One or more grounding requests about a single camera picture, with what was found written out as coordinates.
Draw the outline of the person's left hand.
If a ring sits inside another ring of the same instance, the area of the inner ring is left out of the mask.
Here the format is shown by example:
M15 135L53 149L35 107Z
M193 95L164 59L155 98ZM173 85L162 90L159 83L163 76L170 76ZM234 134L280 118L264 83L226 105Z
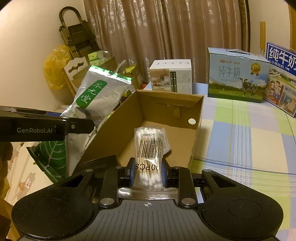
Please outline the person's left hand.
M7 180L8 175L8 161L13 156L13 146L10 142L1 142L0 146L0 195L5 198L10 185Z

